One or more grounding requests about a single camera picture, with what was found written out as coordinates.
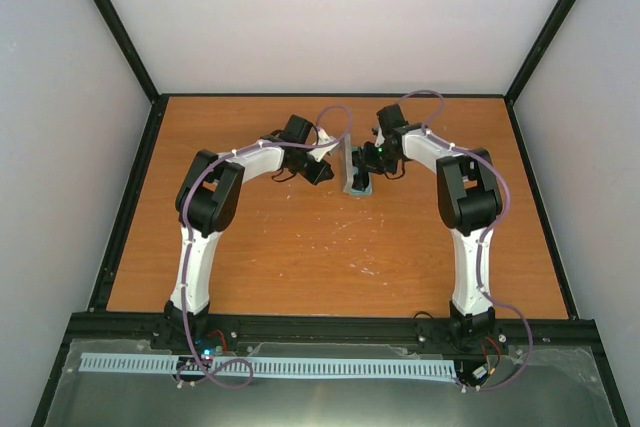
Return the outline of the grey glasses case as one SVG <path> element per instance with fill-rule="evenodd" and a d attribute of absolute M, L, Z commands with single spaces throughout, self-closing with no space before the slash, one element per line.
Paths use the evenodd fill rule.
<path fill-rule="evenodd" d="M 352 154 L 357 147 L 352 144 L 351 135 L 347 134 L 340 142 L 341 153 L 341 169 L 340 169 L 340 182 L 342 184 L 342 192 L 349 194 L 351 189 L 353 175 L 358 169 L 354 166 Z"/>

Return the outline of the black sunglasses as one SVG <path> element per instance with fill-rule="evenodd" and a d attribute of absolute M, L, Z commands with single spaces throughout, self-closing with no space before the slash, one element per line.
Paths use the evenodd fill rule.
<path fill-rule="evenodd" d="M 353 175 L 351 188 L 355 189 L 365 189 L 367 186 L 371 185 L 371 176 L 368 171 L 355 171 Z"/>

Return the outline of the light blue cleaning cloth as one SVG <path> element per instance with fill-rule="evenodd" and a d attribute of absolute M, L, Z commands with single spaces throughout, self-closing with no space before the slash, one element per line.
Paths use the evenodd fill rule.
<path fill-rule="evenodd" d="M 368 196 L 368 195 L 371 195 L 372 193 L 373 193 L 373 188 L 371 185 L 367 186 L 363 190 L 355 189 L 355 188 L 351 188 L 349 190 L 349 194 L 352 196 Z"/>

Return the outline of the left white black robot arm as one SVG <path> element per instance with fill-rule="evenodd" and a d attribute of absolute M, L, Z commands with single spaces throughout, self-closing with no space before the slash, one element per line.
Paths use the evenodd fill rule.
<path fill-rule="evenodd" d="M 339 140 L 308 120 L 293 115 L 286 126 L 253 144 L 227 153 L 199 151 L 176 197 L 181 224 L 177 280 L 164 314 L 176 321 L 172 335 L 186 349 L 208 337 L 209 282 L 223 232 L 233 221 L 243 185 L 283 170 L 316 185 L 334 177 L 325 157 Z"/>

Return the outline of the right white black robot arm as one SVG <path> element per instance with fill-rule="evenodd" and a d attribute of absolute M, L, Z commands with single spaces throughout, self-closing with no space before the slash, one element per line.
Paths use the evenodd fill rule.
<path fill-rule="evenodd" d="M 485 149 L 469 150 L 437 136 L 424 124 L 409 123 L 399 104 L 376 113 L 376 139 L 351 152 L 351 189 L 366 191 L 370 177 L 398 179 L 415 161 L 436 175 L 438 212 L 454 246 L 455 283 L 449 335 L 458 344 L 491 332 L 489 259 L 494 223 L 503 213 L 502 178 Z"/>

